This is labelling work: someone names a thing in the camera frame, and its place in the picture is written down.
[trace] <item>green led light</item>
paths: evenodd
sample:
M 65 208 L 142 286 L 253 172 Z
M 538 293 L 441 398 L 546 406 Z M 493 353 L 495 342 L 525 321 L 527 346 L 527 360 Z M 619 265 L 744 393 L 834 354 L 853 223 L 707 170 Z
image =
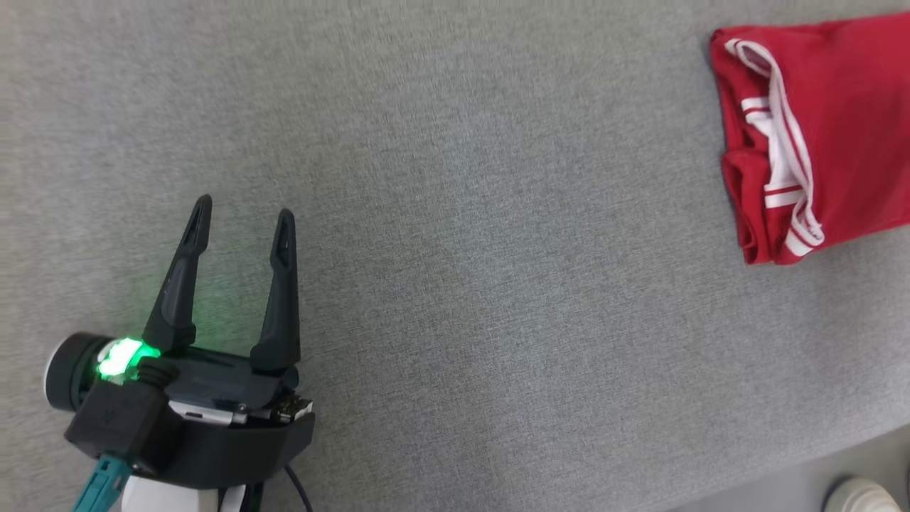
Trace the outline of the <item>green led light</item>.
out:
M 104 361 L 98 364 L 98 374 L 107 379 L 125 374 L 127 370 L 136 368 L 143 357 L 158 357 L 161 351 L 148 346 L 139 340 L 124 338 L 111 345 Z

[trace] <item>gray fabric surface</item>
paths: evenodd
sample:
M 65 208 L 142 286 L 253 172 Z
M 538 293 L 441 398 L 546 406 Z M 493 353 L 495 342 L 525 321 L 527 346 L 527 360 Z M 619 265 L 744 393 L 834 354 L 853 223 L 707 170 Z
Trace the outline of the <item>gray fabric surface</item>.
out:
M 45 358 L 141 333 L 205 192 L 204 347 L 298 216 L 318 510 L 661 510 L 910 422 L 910 230 L 747 268 L 704 54 L 906 1 L 5 4 L 4 510 L 71 507 Z

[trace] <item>floor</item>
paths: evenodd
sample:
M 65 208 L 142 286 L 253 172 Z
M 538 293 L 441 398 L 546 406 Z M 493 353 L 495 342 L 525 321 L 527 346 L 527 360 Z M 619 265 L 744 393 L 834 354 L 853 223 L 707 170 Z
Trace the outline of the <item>floor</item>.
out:
M 262 4 L 4 2 L 0 510 L 72 508 L 46 357 L 143 332 L 205 193 L 202 349 L 297 215 L 316 510 L 665 512 L 910 423 L 910 229 L 748 267 L 706 55 L 907 0 Z
M 906 511 L 910 471 L 910 425 L 748 484 L 706 497 L 670 512 L 767 512 L 821 510 L 834 484 L 864 476 L 884 486 Z

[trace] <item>white shoe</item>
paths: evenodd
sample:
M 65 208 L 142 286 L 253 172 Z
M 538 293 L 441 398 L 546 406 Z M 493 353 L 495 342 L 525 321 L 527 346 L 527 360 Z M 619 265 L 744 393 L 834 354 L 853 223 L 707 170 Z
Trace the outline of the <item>white shoe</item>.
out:
M 901 512 L 901 508 L 884 487 L 867 478 L 852 478 L 831 493 L 824 512 Z

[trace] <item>black cable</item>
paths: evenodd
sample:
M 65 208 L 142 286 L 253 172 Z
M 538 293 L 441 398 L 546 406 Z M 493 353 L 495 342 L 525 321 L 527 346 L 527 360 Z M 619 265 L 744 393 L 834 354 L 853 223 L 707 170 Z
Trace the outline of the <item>black cable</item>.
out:
M 303 500 L 303 506 L 307 508 L 307 512 L 313 512 L 313 507 L 309 504 L 307 493 L 304 492 L 300 480 L 298 480 L 297 475 L 294 474 L 294 470 L 291 469 L 290 466 L 285 466 L 285 472 L 288 473 L 290 481 L 294 484 L 294 487 L 297 488 L 297 492 L 300 494 L 300 499 Z

